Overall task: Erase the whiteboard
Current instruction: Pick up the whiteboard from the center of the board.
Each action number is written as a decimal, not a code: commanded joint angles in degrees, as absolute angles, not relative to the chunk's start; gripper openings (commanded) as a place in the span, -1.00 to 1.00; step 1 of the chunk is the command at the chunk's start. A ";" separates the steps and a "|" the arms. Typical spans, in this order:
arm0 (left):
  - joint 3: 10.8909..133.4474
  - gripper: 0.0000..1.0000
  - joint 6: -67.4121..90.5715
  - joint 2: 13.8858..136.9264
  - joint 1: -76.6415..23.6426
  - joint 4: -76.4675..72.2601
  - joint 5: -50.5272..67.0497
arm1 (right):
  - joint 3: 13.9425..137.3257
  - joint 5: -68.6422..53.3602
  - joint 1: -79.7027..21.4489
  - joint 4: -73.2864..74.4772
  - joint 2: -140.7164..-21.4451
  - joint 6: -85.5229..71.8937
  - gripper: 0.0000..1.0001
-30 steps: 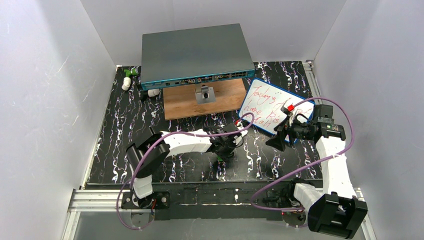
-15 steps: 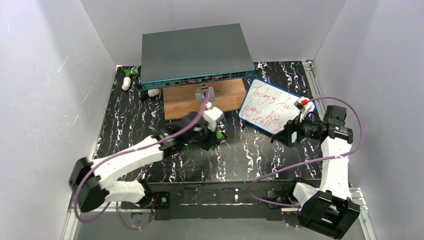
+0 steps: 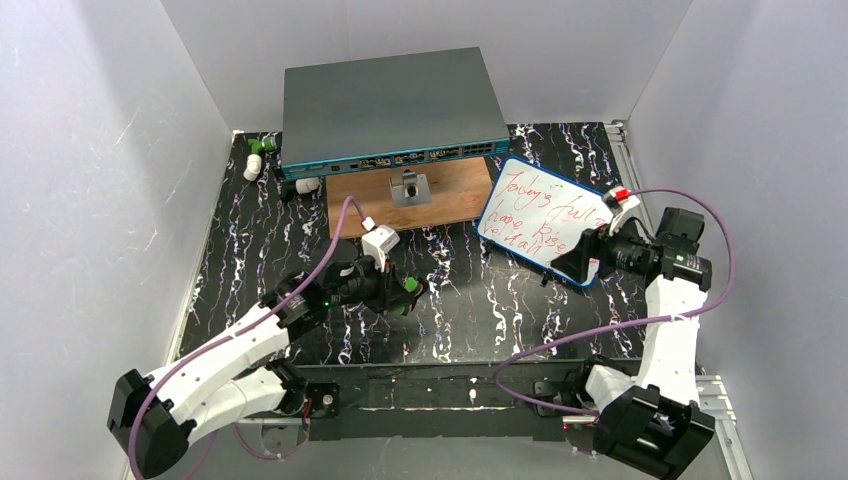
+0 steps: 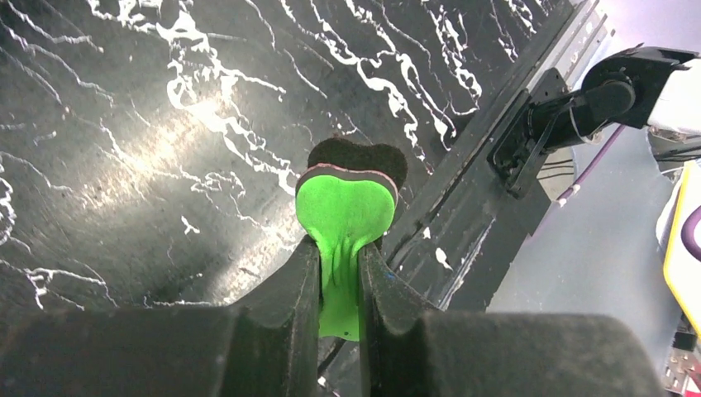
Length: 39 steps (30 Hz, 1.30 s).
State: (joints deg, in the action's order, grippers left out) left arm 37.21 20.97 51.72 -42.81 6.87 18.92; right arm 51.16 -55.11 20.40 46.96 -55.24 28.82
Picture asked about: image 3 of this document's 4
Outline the blue-framed small whiteboard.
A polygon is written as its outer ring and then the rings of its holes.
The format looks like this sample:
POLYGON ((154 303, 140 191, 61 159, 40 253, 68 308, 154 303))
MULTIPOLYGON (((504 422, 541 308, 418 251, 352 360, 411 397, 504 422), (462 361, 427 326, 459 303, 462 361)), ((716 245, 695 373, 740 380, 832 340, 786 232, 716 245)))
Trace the blue-framed small whiteboard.
POLYGON ((588 278, 579 280, 550 266, 572 250, 582 232, 612 219, 602 194, 519 157, 511 156, 500 172, 476 231, 513 255, 582 288, 594 282, 598 262, 589 262, 588 278))

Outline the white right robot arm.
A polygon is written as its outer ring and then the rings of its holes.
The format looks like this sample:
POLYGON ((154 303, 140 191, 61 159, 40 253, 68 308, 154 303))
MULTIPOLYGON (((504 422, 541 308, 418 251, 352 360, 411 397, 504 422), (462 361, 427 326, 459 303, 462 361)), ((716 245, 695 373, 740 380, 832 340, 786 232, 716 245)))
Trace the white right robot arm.
POLYGON ((553 264, 582 278, 591 261, 598 275, 632 273, 644 280, 647 312, 639 370, 595 355, 565 376, 556 404, 598 412, 595 451, 658 479, 677 479, 711 441, 714 419, 699 406, 695 380, 698 309, 712 285, 712 264, 698 254, 702 215, 668 207, 651 239, 629 218, 618 229, 581 233, 553 264))

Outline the white pipe elbow fitting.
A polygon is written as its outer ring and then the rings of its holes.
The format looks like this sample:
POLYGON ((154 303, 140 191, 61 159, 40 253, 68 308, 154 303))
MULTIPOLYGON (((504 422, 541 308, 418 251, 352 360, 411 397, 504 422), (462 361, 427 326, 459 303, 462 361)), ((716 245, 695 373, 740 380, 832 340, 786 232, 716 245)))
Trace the white pipe elbow fitting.
POLYGON ((263 158, 259 154, 250 154, 246 159, 243 178, 248 182, 256 181, 263 171, 263 158))

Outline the green bone-shaped whiteboard eraser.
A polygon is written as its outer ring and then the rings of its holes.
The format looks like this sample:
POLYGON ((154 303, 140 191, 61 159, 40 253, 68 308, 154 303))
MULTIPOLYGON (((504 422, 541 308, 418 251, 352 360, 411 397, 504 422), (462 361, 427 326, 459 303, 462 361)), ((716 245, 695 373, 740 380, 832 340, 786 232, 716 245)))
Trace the green bone-shaped whiteboard eraser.
POLYGON ((415 295, 418 300, 429 289, 428 281, 422 278, 407 277, 406 285, 408 293, 402 292, 401 295, 415 295))

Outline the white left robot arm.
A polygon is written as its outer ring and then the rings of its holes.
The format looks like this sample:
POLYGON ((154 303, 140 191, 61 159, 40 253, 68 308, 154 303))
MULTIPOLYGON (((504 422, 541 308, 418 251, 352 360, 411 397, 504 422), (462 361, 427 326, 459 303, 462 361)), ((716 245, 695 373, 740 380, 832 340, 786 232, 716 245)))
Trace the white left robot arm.
POLYGON ((363 305, 406 315, 426 279, 390 261, 350 262, 286 275, 244 316, 191 354, 148 374, 132 369, 115 385, 107 427, 139 479, 175 466, 201 438, 252 415, 277 412, 302 424, 337 414, 340 388, 305 379, 281 352, 325 322, 337 307, 363 305))

